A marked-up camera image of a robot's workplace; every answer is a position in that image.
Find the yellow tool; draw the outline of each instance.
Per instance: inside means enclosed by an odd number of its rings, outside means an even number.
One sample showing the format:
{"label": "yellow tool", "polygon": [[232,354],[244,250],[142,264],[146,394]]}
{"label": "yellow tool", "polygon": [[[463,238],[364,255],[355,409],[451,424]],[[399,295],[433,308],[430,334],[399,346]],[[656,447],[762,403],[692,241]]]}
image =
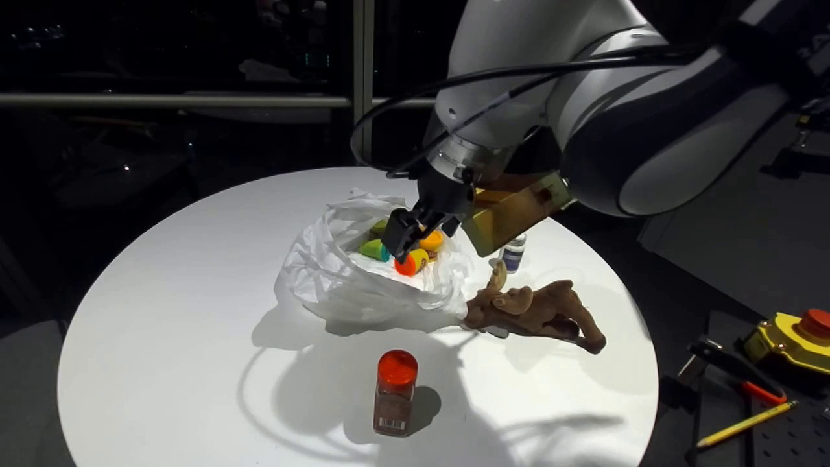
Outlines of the yellow tool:
{"label": "yellow tool", "polygon": [[830,312],[809,308],[804,316],[778,312],[748,337],[749,360],[778,359],[830,382]]}
{"label": "yellow tool", "polygon": [[717,444],[721,444],[721,440],[727,440],[727,438],[733,438],[733,435],[740,435],[740,434],[746,434],[746,430],[749,430],[749,429],[755,429],[755,426],[760,426],[760,424],[768,424],[768,420],[788,412],[791,407],[797,407],[797,399],[783,403],[783,404],[775,404],[775,407],[768,407],[768,409],[762,409],[762,412],[755,412],[755,416],[748,418],[748,420],[740,420],[740,424],[735,424],[735,426],[727,426],[723,430],[717,430],[717,434],[700,438],[700,440],[696,444],[696,448],[700,448],[700,451],[703,451],[703,448],[711,448],[711,447],[717,447]]}

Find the white plastic bag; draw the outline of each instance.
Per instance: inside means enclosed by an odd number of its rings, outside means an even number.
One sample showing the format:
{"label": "white plastic bag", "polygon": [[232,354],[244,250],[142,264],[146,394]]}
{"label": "white plastic bag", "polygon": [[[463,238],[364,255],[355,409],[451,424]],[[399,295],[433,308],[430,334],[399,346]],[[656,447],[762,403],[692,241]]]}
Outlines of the white plastic bag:
{"label": "white plastic bag", "polygon": [[465,313],[477,256],[472,246],[465,246],[468,235],[460,238],[463,230],[419,277],[403,277],[393,261],[381,264],[355,255],[372,226],[389,217],[395,207],[406,207],[406,200],[358,193],[331,204],[293,241],[277,277],[281,290],[292,290],[328,321],[389,324],[399,313]]}

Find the green object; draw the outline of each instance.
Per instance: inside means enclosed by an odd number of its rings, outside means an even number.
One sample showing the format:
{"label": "green object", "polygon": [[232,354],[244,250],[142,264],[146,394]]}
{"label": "green object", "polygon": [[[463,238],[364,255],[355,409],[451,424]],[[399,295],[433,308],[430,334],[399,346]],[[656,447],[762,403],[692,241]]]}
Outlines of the green object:
{"label": "green object", "polygon": [[362,255],[377,261],[389,261],[389,252],[381,238],[372,238],[362,246]]}
{"label": "green object", "polygon": [[380,221],[377,226],[372,226],[372,235],[385,235],[385,230],[388,230],[388,217],[385,221]]}

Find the round white table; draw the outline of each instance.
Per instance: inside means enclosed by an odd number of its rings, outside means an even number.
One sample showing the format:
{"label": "round white table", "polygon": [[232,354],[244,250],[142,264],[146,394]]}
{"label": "round white table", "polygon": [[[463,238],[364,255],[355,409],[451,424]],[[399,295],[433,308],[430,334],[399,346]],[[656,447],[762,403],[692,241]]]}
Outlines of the round white table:
{"label": "round white table", "polygon": [[[415,200],[414,182],[372,168],[272,176],[179,210],[101,273],[61,360],[78,467],[640,463],[660,391],[650,330],[602,256],[552,221],[521,267],[577,283],[609,339],[600,356],[460,324],[345,334],[277,295],[292,241],[351,190]],[[389,347],[420,360],[408,438],[372,430]]]}

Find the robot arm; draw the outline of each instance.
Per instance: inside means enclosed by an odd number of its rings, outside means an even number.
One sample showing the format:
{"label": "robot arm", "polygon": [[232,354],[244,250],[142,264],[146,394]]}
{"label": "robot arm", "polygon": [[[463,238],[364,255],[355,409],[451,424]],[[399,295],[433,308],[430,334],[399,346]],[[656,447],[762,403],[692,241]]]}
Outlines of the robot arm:
{"label": "robot arm", "polygon": [[[740,20],[762,32],[768,43],[760,46],[787,43],[809,73],[829,73],[830,42],[818,42],[830,25],[826,0],[757,0]],[[668,42],[628,0],[469,0],[450,73],[572,63],[653,43]],[[565,75],[469,121],[530,80],[500,77],[438,93],[437,120],[450,138],[426,155],[419,204],[389,221],[385,243],[395,256],[469,212],[474,187],[503,175],[532,127],[552,130],[563,147],[560,176],[582,204],[607,215],[653,215],[698,197],[795,95],[746,60],[708,50],[677,68]]]}

